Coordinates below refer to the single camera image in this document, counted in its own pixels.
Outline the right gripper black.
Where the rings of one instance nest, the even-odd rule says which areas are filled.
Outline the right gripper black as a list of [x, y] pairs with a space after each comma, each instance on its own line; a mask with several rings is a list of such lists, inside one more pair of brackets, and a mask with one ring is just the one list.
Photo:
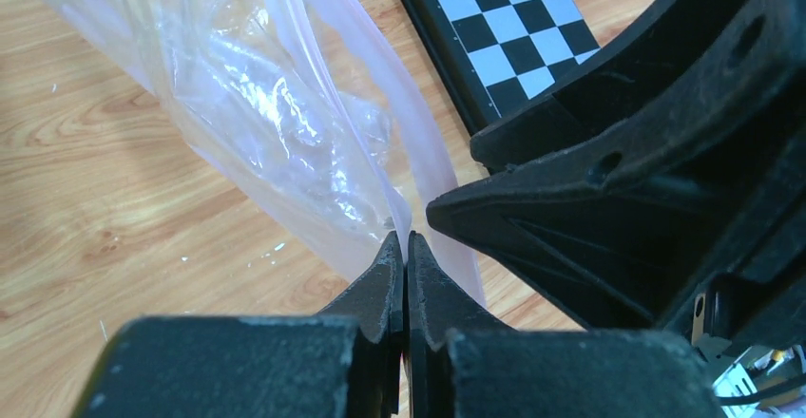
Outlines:
[[805, 339], [805, 0], [747, 0], [656, 99], [434, 200], [430, 225], [587, 327]]

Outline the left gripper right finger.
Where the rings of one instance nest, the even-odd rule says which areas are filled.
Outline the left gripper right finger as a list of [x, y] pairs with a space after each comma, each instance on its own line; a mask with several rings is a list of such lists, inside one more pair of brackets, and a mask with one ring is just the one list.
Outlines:
[[411, 233], [406, 371], [414, 417], [719, 417], [704, 365], [667, 332], [519, 331]]

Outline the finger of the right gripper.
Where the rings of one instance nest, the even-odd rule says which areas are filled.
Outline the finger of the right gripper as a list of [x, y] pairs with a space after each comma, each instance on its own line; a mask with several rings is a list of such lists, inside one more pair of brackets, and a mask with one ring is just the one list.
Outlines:
[[655, 0], [592, 57], [470, 139], [493, 172], [586, 142], [670, 88], [747, 0]]

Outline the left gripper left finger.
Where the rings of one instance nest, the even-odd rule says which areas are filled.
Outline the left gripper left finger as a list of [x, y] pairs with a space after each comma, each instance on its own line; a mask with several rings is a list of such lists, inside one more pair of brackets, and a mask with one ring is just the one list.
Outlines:
[[76, 417], [389, 417], [404, 265], [395, 234], [310, 315], [149, 315], [107, 342]]

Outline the clear zip top bag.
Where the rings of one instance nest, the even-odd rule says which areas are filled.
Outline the clear zip top bag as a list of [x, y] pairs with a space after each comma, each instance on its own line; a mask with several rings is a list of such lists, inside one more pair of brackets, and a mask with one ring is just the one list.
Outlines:
[[457, 185], [427, 102], [358, 0], [43, 1], [348, 280]]

